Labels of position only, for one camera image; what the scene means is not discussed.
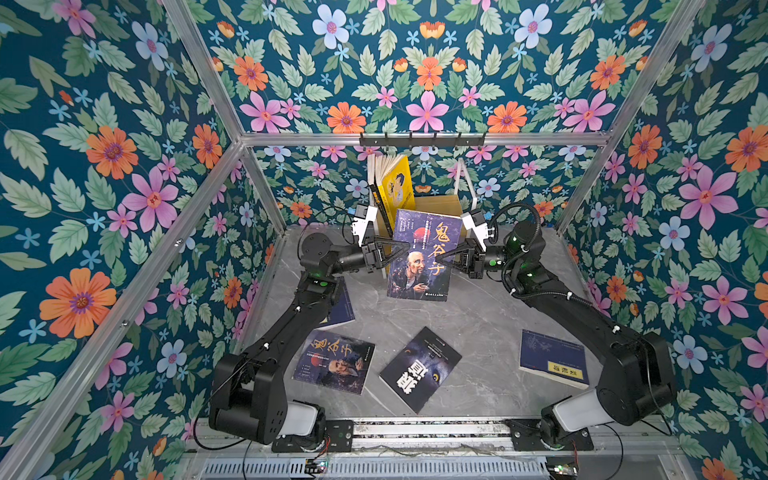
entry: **book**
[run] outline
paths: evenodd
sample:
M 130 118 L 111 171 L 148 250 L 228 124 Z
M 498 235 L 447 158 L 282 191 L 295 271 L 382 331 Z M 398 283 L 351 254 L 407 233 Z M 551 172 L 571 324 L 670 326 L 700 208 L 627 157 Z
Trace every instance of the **book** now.
M 578 389 L 589 387 L 584 346 L 523 330 L 520 370 Z
M 393 235 L 396 212 L 400 208 L 416 208 L 411 180 L 411 167 L 405 155 L 369 157 L 368 183 L 371 196 L 384 220 L 384 225 Z
M 339 302 L 333 306 L 328 316 L 320 322 L 315 330 L 327 330 L 334 326 L 352 322 L 355 319 L 355 312 L 352 310 L 352 302 L 349 301 L 349 292 L 346 289 L 346 282 L 344 281 L 343 276 L 339 278 L 339 288 L 341 288 Z
M 462 219 L 449 215 L 397 210 L 394 240 L 410 243 L 408 255 L 392 262 L 387 296 L 445 302 L 451 269 L 435 262 L 458 245 Z
M 376 346 L 322 330 L 307 337 L 293 379 L 360 395 Z
M 424 327 L 381 371 L 389 388 L 419 413 L 462 356 Z

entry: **upright book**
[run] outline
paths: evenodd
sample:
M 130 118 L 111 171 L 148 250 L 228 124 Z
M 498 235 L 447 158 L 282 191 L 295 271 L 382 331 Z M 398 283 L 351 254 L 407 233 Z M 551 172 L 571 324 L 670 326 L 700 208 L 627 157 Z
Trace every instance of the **upright book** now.
M 371 185 L 371 195 L 391 237 L 397 210 L 416 208 L 411 167 L 405 155 L 379 155 L 368 158 L 368 183 Z
M 520 370 L 578 389 L 589 387 L 584 346 L 523 330 Z
M 462 356 L 424 327 L 381 371 L 384 383 L 419 413 Z
M 352 310 L 352 303 L 349 301 L 349 292 L 346 290 L 344 277 L 340 276 L 341 297 L 339 302 L 333 306 L 328 316 L 320 322 L 317 330 L 328 330 L 334 326 L 344 325 L 355 319 L 355 312 Z
M 440 253 L 453 250 L 462 232 L 462 219 L 449 215 L 398 210 L 394 240 L 411 244 L 407 256 L 389 268 L 387 296 L 445 302 L 451 269 L 435 262 Z
M 375 345 L 322 330 L 306 340 L 293 379 L 360 395 Z

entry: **metal beam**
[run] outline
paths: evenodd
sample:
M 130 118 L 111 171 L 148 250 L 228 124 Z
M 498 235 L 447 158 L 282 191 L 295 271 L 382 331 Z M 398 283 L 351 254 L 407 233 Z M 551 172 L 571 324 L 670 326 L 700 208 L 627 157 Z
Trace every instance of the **metal beam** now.
M 616 147 L 624 136 L 624 132 L 626 132 L 630 125 L 632 125 L 632 121 L 640 110 L 640 106 L 643 104 L 643 101 L 645 101 L 648 94 L 650 94 L 651 89 L 661 75 L 661 71 L 667 65 L 667 62 L 677 49 L 686 30 L 690 28 L 696 14 L 706 3 L 707 0 L 680 0 L 680 3 L 677 4 L 667 26 L 664 27 L 664 30 L 656 41 L 654 49 L 648 56 L 648 63 L 646 63 L 645 68 L 643 68 L 643 71 L 637 77 L 637 81 L 632 87 L 627 99 L 621 104 L 621 108 L 616 114 L 616 118 L 614 118 L 611 127 L 608 129 L 608 143 L 599 149 L 592 158 L 592 162 L 589 164 L 587 171 L 584 172 L 584 176 L 581 178 L 579 185 L 577 185 L 574 190 L 574 194 L 568 201 L 568 206 L 560 216 L 557 225 L 558 233 L 560 235 L 564 234 L 568 228 L 568 224 L 573 220 L 574 215 L 581 207 L 581 204 L 587 197 L 592 185 L 594 185 L 594 182 L 603 171 L 603 167 L 605 167 L 608 159 L 611 158 L 611 155 L 616 151 Z
M 277 234 L 282 237 L 286 231 L 285 219 L 283 219 L 283 215 L 280 213 L 280 208 L 277 207 L 275 195 L 272 193 L 269 182 L 266 181 L 266 175 L 261 170 L 259 161 L 256 159 L 252 148 L 245 149 L 243 153 L 243 166 L 253 181 L 253 188 L 261 199 L 261 203 L 264 205 L 264 210 L 266 210 L 266 215 L 269 217 L 272 226 Z
M 99 372 L 109 363 L 136 315 L 144 308 L 152 290 L 162 280 L 179 251 L 179 245 L 192 234 L 211 199 L 237 164 L 241 150 L 237 144 L 230 147 L 210 171 L 107 317 L 58 381 L 23 436 L 5 453 L 0 462 L 0 478 L 29 480 L 38 470 L 41 460 L 51 450 L 85 394 L 91 391 Z
M 230 100 L 227 89 L 221 83 L 221 77 L 214 69 L 214 61 L 208 53 L 208 46 L 203 40 L 203 35 L 197 29 L 189 6 L 184 0 L 164 0 L 163 5 L 168 17 L 176 27 L 181 42 L 187 49 L 187 54 L 200 76 L 200 81 L 203 83 L 208 97 L 214 103 L 214 108 L 216 108 L 216 112 L 224 124 L 224 130 L 229 134 L 232 143 L 237 142 L 245 132 L 243 124 L 240 122 L 240 117 Z
M 241 140 L 246 147 L 280 145 L 284 147 L 318 147 L 323 145 L 360 145 L 361 135 L 355 134 L 254 134 L 246 133 Z M 433 145 L 450 147 L 466 145 L 591 145 L 602 147 L 608 143 L 608 135 L 601 131 L 573 133 L 517 133 L 517 134 L 364 134 L 366 145 L 408 147 Z

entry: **floral wallpaper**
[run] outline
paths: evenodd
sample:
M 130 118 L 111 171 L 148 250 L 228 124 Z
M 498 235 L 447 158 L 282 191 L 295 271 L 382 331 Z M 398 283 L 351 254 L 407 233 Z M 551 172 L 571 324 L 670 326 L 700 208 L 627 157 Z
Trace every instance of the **floral wallpaper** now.
M 3 2 L 0 72 L 2 456 L 229 141 L 158 2 Z M 222 186 L 37 478 L 169 477 L 270 252 L 243 176 Z
M 251 131 L 552 132 L 607 128 L 675 5 L 246 0 L 190 10 Z M 649 96 L 643 111 L 656 114 L 657 103 Z M 554 223 L 594 150 L 404 153 L 417 194 L 451 193 L 456 158 L 464 158 L 484 208 L 527 200 Z M 343 212 L 367 198 L 369 155 L 383 153 L 334 145 L 259 150 L 287 223 L 345 221 Z M 461 197 L 467 207 L 468 192 Z
M 707 3 L 569 227 L 595 302 L 670 343 L 673 433 L 707 480 L 768 475 L 764 0 Z

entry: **dark blue book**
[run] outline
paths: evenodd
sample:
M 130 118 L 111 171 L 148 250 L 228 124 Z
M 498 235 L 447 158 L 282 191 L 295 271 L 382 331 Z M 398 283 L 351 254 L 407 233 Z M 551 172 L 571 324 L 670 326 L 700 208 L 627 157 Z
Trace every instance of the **dark blue book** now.
M 360 395 L 375 345 L 314 330 L 306 339 L 293 379 Z
M 448 343 L 424 327 L 379 376 L 419 413 L 461 359 Z
M 346 291 L 346 282 L 344 277 L 340 277 L 341 297 L 339 302 L 333 306 L 328 316 L 320 322 L 317 330 L 327 330 L 334 326 L 343 325 L 352 322 L 355 319 L 355 312 L 352 310 L 352 302 L 349 301 L 349 292 Z
M 397 210 L 394 240 L 410 243 L 408 254 L 389 268 L 387 296 L 445 302 L 451 269 L 435 262 L 458 245 L 462 219 L 449 215 Z
M 523 330 L 520 370 L 574 386 L 589 387 L 584 346 Z

